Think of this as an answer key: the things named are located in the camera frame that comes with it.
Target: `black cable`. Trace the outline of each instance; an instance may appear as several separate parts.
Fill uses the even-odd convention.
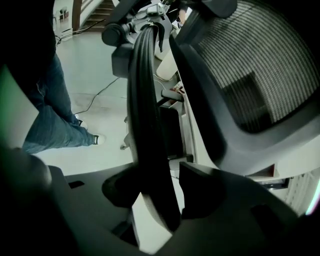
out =
[[[115,81],[117,81],[119,78],[120,78],[120,77],[116,78],[116,79],[113,80],[111,83],[109,83],[105,88],[103,88],[101,91],[99,91],[99,92],[93,97],[93,99],[92,99],[92,101],[91,101],[91,103],[90,103],[90,106],[87,108],[87,110],[77,112],[77,113],[75,113],[75,115],[76,115],[76,114],[80,114],[80,113],[87,112],[87,111],[90,109],[92,103],[94,103],[95,98],[96,98],[100,93],[102,93],[104,90],[106,90],[110,85],[112,85]]]
[[[101,23],[101,22],[105,22],[105,21],[106,21],[106,19],[99,20],[99,21],[97,21],[96,23],[92,24],[91,26],[88,26],[88,27],[84,28],[84,29],[81,30],[81,31],[75,31],[75,32],[72,32],[71,34],[67,34],[67,35],[65,35],[65,36],[63,36],[63,37],[59,37],[59,36],[56,35],[56,37],[59,38],[59,41],[56,43],[56,46],[58,46],[58,45],[61,43],[62,39],[71,37],[71,36],[73,36],[73,35],[79,35],[79,34],[85,32],[85,31],[87,31],[88,29],[91,29],[91,28],[94,27],[95,25],[97,25],[97,24],[99,24],[99,23]]]
[[[61,40],[60,36],[57,36],[56,34],[54,36],[55,36],[55,39],[58,40],[58,42]]]

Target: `cable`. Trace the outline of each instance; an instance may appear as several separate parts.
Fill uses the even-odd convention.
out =
[[[176,11],[176,10],[178,10],[178,8],[169,11],[168,14],[169,14],[169,13],[172,13],[172,12],[174,12],[174,11]]]
[[[166,90],[166,87],[162,84],[162,82],[160,82],[160,81],[158,81],[158,80],[154,80],[154,81],[158,82],[160,85],[162,85],[163,89]]]
[[[60,36],[57,36],[56,34],[54,36],[55,36],[55,39],[58,40],[58,42],[61,40]]]
[[[93,99],[92,99],[92,101],[91,101],[91,103],[90,103],[90,106],[89,106],[86,110],[77,112],[77,113],[75,113],[75,115],[76,115],[76,114],[80,114],[80,113],[87,112],[87,111],[90,109],[92,103],[94,103],[95,98],[96,98],[100,93],[102,93],[104,90],[106,90],[110,85],[112,85],[115,81],[117,81],[119,78],[120,78],[120,77],[117,77],[115,80],[113,80],[111,83],[109,83],[105,88],[103,88],[101,91],[99,91],[99,92],[93,97]]]
[[[86,30],[88,30],[88,29],[91,29],[91,28],[94,27],[95,25],[97,25],[97,24],[99,24],[99,23],[101,23],[101,22],[104,22],[104,21],[106,21],[106,19],[99,20],[99,21],[97,21],[96,23],[92,24],[91,26],[88,26],[88,27],[86,27],[86,28],[84,28],[84,29],[80,29],[80,30],[73,31],[72,33],[66,34],[66,35],[64,35],[63,37],[59,37],[59,36],[56,35],[56,37],[59,38],[59,41],[56,43],[56,46],[58,46],[58,45],[61,43],[62,39],[71,37],[71,36],[73,36],[73,35],[81,34],[81,33],[83,33],[84,31],[86,31]]]
[[[170,80],[164,80],[162,79],[161,77],[157,76],[156,74],[153,74],[156,78],[160,79],[161,81],[164,81],[164,82],[168,82],[168,81],[172,81],[172,77],[170,78]]]

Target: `leg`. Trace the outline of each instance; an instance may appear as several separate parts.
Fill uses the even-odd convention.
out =
[[[78,125],[79,121],[71,111],[71,102],[67,91],[64,72],[57,54],[54,55],[50,67],[41,78],[45,103],[50,105],[58,116],[68,123]]]
[[[52,148],[89,146],[94,143],[94,136],[86,129],[66,122],[51,106],[46,105],[39,88],[30,92],[28,98],[39,111],[22,147],[28,153],[35,154]]]

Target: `power cord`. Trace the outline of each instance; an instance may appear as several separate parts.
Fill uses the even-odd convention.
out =
[[[116,79],[113,80],[111,83],[109,83],[105,88],[103,88],[101,91],[99,91],[99,92],[93,97],[93,99],[92,99],[92,101],[91,101],[91,103],[90,103],[90,106],[89,106],[86,110],[80,111],[80,112],[77,112],[77,113],[74,113],[74,114],[76,115],[76,114],[80,114],[80,113],[87,112],[87,111],[90,109],[92,103],[94,103],[95,98],[96,98],[100,93],[102,93],[104,90],[106,90],[110,85],[112,85],[115,81],[117,81],[119,78],[120,78],[120,77],[116,78]]]
[[[153,74],[156,78],[160,79],[161,81],[164,81],[164,82],[168,82],[168,81],[172,81],[172,77],[170,78],[170,80],[164,80],[162,79],[161,77],[157,76],[156,74]]]
[[[163,85],[163,83],[162,83],[162,82],[160,82],[160,81],[158,81],[158,80],[153,80],[153,81],[158,82],[160,85],[162,85],[163,89],[165,89],[165,90],[166,90],[166,87]]]
[[[96,23],[92,24],[91,26],[88,26],[88,27],[86,27],[86,28],[84,28],[84,29],[80,29],[80,30],[73,31],[72,33],[67,34],[67,35],[65,35],[65,36],[63,36],[63,37],[59,37],[59,36],[56,35],[55,37],[59,39],[58,42],[56,43],[56,46],[60,45],[62,39],[65,39],[65,38],[68,38],[68,37],[72,37],[73,35],[81,34],[81,33],[83,33],[84,31],[86,31],[86,30],[88,30],[88,29],[91,29],[91,28],[94,27],[95,25],[97,25],[97,24],[99,24],[99,23],[101,23],[101,22],[104,22],[104,21],[106,21],[106,19],[99,20],[99,21],[97,21]]]

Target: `staircase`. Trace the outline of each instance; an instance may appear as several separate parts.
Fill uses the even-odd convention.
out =
[[[99,22],[103,19],[105,21],[100,22],[99,24],[89,28],[85,32],[102,32],[105,28],[105,25],[108,23],[108,18],[112,11],[114,10],[115,6],[112,0],[104,0],[97,8],[90,14],[88,19],[84,22],[81,29],[85,29],[90,27],[91,25]]]

